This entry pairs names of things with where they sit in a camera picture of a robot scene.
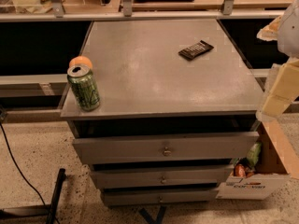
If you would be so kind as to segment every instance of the electrical cord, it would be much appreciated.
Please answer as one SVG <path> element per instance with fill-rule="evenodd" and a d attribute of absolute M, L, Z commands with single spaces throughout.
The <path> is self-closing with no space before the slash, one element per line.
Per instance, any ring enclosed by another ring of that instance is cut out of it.
<path fill-rule="evenodd" d="M 40 192 L 39 192 L 39 191 L 38 191 L 38 190 L 37 190 L 37 189 L 36 189 L 36 188 L 35 188 L 29 181 L 28 181 L 28 179 L 27 179 L 27 178 L 24 176 L 24 174 L 22 173 L 22 171 L 21 171 L 21 169 L 20 169 L 18 163 L 16 162 L 16 160 L 15 160 L 15 158 L 14 158 L 12 152 L 11 152 L 9 142 L 8 142 L 8 140 L 7 140 L 7 134 L 6 134 L 5 130 L 4 130 L 4 128 L 3 128 L 1 122 L 0 122 L 0 127 L 1 127 L 1 130 L 2 130 L 2 133 L 3 133 L 3 136 L 4 136 L 5 140 L 6 140 L 7 149 L 8 149 L 8 152 L 9 152 L 9 154 L 10 154 L 10 157 L 11 157 L 11 159 L 13 160 L 13 162 L 14 162 L 16 168 L 18 169 L 18 171 L 19 171 L 21 177 L 22 177 L 22 178 L 24 179 L 24 181 L 29 185 L 29 187 L 30 187 L 31 189 L 33 189 L 33 190 L 37 193 L 37 195 L 39 196 L 39 199 L 41 200 L 41 202 L 43 203 L 43 205 L 45 206 L 45 208 L 46 208 L 47 210 L 49 210 L 49 209 L 47 208 L 47 206 L 46 206 L 46 204 L 45 204 L 45 201 L 44 201 L 43 197 L 41 196 Z M 56 217 L 55 217 L 55 220 L 56 220 L 56 222 L 57 222 L 58 224 L 60 224 L 59 220 L 58 220 Z"/>

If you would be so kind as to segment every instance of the green soda can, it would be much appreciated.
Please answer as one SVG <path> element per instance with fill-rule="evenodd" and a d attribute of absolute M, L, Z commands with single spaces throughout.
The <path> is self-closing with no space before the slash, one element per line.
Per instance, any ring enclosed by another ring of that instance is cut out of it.
<path fill-rule="evenodd" d="M 70 67 L 67 80 L 82 110 L 91 111 L 100 105 L 99 92 L 90 67 L 85 64 Z"/>

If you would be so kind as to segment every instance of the gray drawer cabinet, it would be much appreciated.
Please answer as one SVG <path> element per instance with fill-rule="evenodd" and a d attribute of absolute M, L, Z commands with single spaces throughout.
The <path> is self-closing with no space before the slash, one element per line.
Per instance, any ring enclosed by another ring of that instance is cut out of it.
<path fill-rule="evenodd" d="M 105 205 L 208 201 L 246 156 L 257 132 L 75 139 Z"/>
<path fill-rule="evenodd" d="M 204 39 L 214 49 L 178 52 Z M 217 21 L 94 22 L 82 52 L 100 107 L 62 118 L 107 206 L 208 201 L 258 138 L 263 91 Z"/>

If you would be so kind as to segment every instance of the cardboard box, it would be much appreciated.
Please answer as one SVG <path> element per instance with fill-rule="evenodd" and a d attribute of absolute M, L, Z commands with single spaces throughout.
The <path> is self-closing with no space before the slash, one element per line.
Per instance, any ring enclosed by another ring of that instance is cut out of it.
<path fill-rule="evenodd" d="M 263 146 L 257 174 L 248 178 L 229 176 L 220 184 L 217 199 L 262 200 L 290 178 L 299 179 L 299 159 L 278 122 L 263 122 L 259 134 Z"/>

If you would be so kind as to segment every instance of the terrazzo floor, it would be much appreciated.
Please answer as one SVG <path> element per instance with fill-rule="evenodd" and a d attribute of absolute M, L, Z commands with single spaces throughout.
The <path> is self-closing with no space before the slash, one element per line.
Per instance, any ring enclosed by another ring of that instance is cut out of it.
<path fill-rule="evenodd" d="M 299 114 L 285 114 L 279 123 L 299 155 Z M 105 207 L 72 147 L 73 134 L 58 111 L 38 114 L 8 112 L 3 126 L 15 159 L 28 180 L 50 203 L 56 177 L 65 168 L 57 218 L 61 224 L 147 224 L 139 214 L 145 208 L 153 219 L 160 206 Z M 22 180 L 7 152 L 0 133 L 0 209 L 40 205 L 35 192 Z M 299 181 L 290 180 L 263 201 L 214 200 L 200 203 L 167 204 L 163 224 L 285 224 L 299 220 Z M 46 217 L 0 219 L 3 224 L 45 223 Z"/>

